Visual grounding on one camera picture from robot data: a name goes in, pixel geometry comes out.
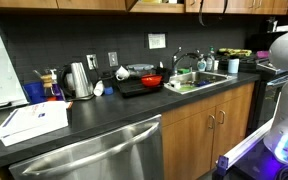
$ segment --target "black backsplash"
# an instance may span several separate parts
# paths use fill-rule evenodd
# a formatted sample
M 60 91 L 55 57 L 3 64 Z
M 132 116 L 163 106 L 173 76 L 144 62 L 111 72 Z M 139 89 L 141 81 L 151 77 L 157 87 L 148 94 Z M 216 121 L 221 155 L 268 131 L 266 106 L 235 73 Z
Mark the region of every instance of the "black backsplash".
M 61 67 L 96 54 L 99 71 L 110 68 L 108 52 L 116 51 L 119 65 L 149 63 L 170 67 L 171 56 L 209 46 L 244 48 L 245 39 L 258 31 L 260 16 L 206 17 L 203 27 L 197 15 L 0 15 L 0 32 L 20 82 L 36 81 L 33 69 Z M 167 33 L 167 48 L 148 49 L 145 35 Z

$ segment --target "electrical outlet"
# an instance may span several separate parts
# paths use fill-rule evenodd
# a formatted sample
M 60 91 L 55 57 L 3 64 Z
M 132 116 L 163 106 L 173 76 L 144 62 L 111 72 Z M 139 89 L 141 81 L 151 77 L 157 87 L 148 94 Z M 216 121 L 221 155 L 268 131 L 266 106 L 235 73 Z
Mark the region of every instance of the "electrical outlet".
M 117 61 L 117 53 L 116 52 L 109 52 L 108 53 L 108 59 L 110 61 L 110 66 L 118 66 Z
M 87 59 L 87 63 L 88 63 L 88 68 L 90 70 L 98 68 L 96 54 L 86 55 L 86 59 Z

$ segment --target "stainless steel kettle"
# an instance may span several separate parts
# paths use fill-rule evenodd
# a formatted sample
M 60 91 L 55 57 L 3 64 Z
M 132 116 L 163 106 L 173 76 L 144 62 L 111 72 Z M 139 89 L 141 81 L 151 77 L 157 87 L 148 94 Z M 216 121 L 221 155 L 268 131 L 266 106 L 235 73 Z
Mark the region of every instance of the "stainless steel kettle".
M 93 85 L 85 74 L 82 62 L 64 66 L 58 83 L 64 94 L 73 99 L 82 99 L 93 94 Z

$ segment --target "sink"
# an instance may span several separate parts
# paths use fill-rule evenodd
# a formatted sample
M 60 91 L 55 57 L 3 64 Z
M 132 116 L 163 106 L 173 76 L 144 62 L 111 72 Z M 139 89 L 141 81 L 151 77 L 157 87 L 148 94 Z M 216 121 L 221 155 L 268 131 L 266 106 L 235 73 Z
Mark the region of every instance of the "sink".
M 222 84 L 234 79 L 236 79 L 236 77 L 218 73 L 191 72 L 187 74 L 171 76 L 169 83 L 165 83 L 164 87 L 179 94 L 187 94 L 199 91 L 201 89 L 213 87 L 215 85 Z M 174 86 L 170 83 L 172 81 L 180 82 L 181 87 L 179 89 L 174 88 Z

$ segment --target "shelf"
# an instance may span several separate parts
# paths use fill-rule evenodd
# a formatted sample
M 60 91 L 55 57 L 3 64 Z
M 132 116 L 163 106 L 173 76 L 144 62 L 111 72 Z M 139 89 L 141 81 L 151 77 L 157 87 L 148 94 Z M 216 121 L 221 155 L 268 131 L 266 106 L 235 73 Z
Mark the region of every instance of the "shelf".
M 131 13 L 184 13 L 184 4 L 137 2 Z

